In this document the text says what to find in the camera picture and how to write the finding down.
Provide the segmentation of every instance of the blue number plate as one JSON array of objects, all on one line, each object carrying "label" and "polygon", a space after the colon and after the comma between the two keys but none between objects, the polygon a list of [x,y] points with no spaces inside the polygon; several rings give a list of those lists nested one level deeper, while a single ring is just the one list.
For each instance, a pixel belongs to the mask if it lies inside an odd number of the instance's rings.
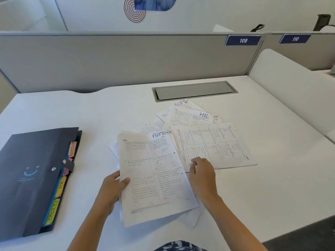
[{"label": "blue number plate", "polygon": [[259,35],[229,35],[226,46],[257,46],[260,39]]},{"label": "blue number plate", "polygon": [[284,34],[279,44],[306,43],[311,34]]}]

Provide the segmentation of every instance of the person's left hand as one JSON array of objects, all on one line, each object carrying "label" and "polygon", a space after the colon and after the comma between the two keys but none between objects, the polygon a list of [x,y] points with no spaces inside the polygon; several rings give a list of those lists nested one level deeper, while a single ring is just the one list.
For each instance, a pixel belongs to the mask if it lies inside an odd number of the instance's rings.
[{"label": "person's left hand", "polygon": [[130,178],[125,178],[123,181],[120,181],[117,179],[119,176],[120,171],[108,175],[103,180],[99,193],[94,201],[94,206],[100,209],[107,209],[109,214],[113,211],[114,204],[119,200],[121,191],[130,182]]}]

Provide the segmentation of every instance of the forearm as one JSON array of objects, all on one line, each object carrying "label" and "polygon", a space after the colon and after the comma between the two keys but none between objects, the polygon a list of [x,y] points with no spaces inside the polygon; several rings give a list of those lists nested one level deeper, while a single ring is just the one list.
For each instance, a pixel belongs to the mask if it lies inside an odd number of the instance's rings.
[{"label": "forearm", "polygon": [[218,196],[204,202],[231,251],[265,251],[262,243],[230,211]]},{"label": "forearm", "polygon": [[108,209],[93,205],[67,251],[96,251],[108,215]]}]

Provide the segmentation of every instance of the blue wall picture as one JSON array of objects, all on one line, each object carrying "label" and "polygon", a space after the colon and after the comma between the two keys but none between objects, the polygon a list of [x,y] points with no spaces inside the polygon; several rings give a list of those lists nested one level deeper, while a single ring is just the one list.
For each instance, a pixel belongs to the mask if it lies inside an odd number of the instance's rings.
[{"label": "blue wall picture", "polygon": [[176,0],[134,0],[136,10],[167,11]]}]

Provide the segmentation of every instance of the hand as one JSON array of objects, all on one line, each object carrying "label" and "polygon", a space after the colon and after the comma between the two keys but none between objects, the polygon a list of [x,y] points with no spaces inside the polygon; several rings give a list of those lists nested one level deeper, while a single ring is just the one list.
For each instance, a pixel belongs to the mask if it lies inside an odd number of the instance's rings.
[{"label": "hand", "polygon": [[108,175],[101,185],[98,195],[94,201],[95,207],[108,210],[108,215],[111,214],[114,204],[119,200],[121,191],[129,184],[130,179],[125,178],[123,181],[117,179],[120,176],[120,171]]},{"label": "hand", "polygon": [[191,162],[189,178],[191,187],[206,206],[207,203],[219,197],[216,190],[214,167],[207,159],[200,157],[191,159]]}]

